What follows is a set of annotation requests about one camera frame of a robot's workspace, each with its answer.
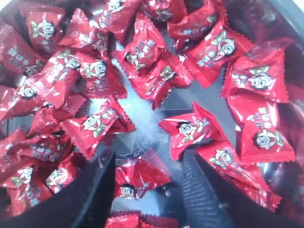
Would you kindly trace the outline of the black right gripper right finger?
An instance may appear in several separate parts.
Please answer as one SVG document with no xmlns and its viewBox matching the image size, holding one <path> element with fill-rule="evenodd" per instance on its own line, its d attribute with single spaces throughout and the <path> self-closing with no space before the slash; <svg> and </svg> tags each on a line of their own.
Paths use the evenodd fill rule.
<svg viewBox="0 0 304 228">
<path fill-rule="evenodd" d="M 182 158 L 182 199 L 192 228 L 300 228 L 256 204 L 224 180 L 195 150 Z"/>
</svg>

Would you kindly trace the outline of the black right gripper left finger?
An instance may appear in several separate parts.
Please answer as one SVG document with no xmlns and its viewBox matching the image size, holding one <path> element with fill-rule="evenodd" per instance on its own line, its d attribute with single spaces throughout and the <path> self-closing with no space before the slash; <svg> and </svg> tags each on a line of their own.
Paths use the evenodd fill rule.
<svg viewBox="0 0 304 228">
<path fill-rule="evenodd" d="M 103 152 L 59 193 L 4 221 L 6 228 L 103 228 L 114 197 L 115 153 Z"/>
</svg>

